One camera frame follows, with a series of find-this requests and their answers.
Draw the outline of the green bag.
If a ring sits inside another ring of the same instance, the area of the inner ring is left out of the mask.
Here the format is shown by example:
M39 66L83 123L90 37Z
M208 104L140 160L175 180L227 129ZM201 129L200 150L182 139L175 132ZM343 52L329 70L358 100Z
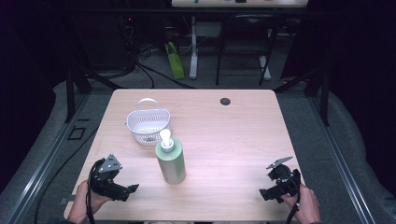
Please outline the green bag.
M184 67L179 58L177 48L175 47L173 42L168 42L165 45L168 61L171 66L171 70L173 73L174 79L182 79L184 78Z

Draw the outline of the person's left hand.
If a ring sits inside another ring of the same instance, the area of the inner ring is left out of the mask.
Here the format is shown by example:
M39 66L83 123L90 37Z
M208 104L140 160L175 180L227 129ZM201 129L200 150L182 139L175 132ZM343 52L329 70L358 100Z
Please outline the person's left hand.
M86 196L88 193L91 194L91 209L94 214L106 202L110 201L110 198L108 198L106 196L99 195L99 194L89 190L88 181L84 180L78 186L75 200L71 207L70 213L66 219L67 221L70 221L74 224L83 224L88 219L87 205L86 205Z

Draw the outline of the green pump bottle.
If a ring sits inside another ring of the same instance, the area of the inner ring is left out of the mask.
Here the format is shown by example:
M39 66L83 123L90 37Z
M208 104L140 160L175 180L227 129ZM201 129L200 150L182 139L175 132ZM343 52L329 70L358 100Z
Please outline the green pump bottle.
M161 141L155 147L155 153L163 173L164 180L171 185L180 184L186 177L183 146L168 129L160 131Z

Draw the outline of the person's right hand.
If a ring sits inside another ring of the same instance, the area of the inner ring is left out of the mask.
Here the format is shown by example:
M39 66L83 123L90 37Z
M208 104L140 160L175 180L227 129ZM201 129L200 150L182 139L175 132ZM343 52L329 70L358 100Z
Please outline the person's right hand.
M301 224L319 224L321 222L318 198L315 192L304 184L300 185L300 195L289 196L285 194L281 198L289 208L299 203L299 208L294 217Z

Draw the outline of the white background desk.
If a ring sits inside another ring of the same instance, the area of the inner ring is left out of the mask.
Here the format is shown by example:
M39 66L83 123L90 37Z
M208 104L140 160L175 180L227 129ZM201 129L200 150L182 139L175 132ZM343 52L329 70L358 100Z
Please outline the white background desk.
M308 0L172 0L176 9L278 9L278 8L305 8ZM191 16L191 65L190 79L196 79L198 74L198 37L215 37L219 34L220 23L217 21L198 21Z

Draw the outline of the black metal stand post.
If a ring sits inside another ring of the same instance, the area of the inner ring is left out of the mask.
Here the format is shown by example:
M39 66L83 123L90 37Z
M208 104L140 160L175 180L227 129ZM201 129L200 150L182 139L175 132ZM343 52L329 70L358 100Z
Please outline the black metal stand post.
M66 74L66 102L67 102L67 115L65 123L68 123L75 114L75 94L74 94L74 80L72 70Z

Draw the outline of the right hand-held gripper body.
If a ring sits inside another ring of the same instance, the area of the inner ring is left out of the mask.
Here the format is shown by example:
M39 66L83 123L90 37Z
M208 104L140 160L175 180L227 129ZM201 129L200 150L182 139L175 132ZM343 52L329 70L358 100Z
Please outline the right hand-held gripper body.
M266 167L266 169L271 169L268 174L269 178L276 182L274 187L277 188L277 197L285 194L294 196L299 192L301 184L300 172L297 169L292 171L285 165L285 162L291 159L292 156L278 159Z

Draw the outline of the aluminium floor rail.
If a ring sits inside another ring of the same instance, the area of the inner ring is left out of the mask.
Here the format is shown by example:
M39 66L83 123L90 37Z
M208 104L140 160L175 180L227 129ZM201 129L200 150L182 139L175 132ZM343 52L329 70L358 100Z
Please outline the aluminium floor rail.
M20 168L0 194L0 224L18 224L23 220L57 160L61 145L72 130L76 115L88 99L89 95L80 95L75 102L74 114L65 122L66 98L62 95L56 98L49 120Z
M317 119L319 126L324 132L327 142L330 145L332 160L338 174L343 181L346 192L354 206L354 209L361 221L361 224L377 224L372 212L367 205L367 202L365 201L361 193L361 189L358 187L357 182L355 181L355 178L352 175L349 166L347 165L347 161L344 158L341 148L339 147L335 137L333 136L331 127L325 124L325 122L322 120L321 115L319 114L318 101L313 97L308 97L307 102L309 103L315 115L315 118Z

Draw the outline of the black chair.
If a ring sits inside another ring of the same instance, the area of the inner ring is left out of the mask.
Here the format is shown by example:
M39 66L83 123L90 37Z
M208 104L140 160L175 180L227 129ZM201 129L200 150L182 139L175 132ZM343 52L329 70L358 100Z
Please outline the black chair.
M221 59L225 54L256 55L265 80L276 37L285 20L274 14L238 14L225 21L219 32L216 84L219 84Z

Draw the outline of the white plastic basket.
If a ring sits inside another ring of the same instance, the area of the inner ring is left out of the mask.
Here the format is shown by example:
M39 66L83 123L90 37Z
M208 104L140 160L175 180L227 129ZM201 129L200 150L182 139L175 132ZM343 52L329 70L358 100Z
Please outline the white plastic basket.
M127 116L126 126L138 144L150 147L161 140L160 131L170 128L170 118L170 112L158 101L143 98Z

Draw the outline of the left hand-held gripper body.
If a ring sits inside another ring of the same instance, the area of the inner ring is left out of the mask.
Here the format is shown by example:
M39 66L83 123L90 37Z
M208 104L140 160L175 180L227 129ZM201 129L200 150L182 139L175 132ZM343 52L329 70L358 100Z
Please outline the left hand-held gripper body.
M93 192L110 199L113 199L113 195L116 192L127 192L126 187L114 182L114 178L120 172L121 168L121 164L113 154L109 154L106 159L102 158L97 161L92 167L90 189Z

